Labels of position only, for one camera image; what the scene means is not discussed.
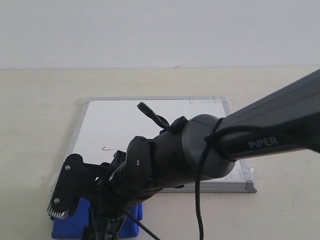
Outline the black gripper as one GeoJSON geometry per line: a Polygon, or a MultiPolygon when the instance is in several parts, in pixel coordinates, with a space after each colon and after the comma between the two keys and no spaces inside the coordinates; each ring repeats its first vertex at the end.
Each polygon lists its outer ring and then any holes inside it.
{"type": "Polygon", "coordinates": [[[181,149],[129,149],[110,164],[82,164],[81,194],[90,201],[83,240],[116,240],[130,210],[159,191],[184,185],[181,149]]]}

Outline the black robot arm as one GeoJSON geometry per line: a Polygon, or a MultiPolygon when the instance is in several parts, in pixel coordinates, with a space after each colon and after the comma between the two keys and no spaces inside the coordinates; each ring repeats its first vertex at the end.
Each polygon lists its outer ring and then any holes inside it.
{"type": "Polygon", "coordinates": [[[228,175],[236,161],[291,151],[320,150],[318,70],[226,117],[200,114],[168,123],[145,103],[138,109],[160,128],[134,137],[126,152],[99,166],[83,240],[116,240],[136,205],[167,188],[194,183],[199,238],[204,238],[200,183],[228,175]]]}

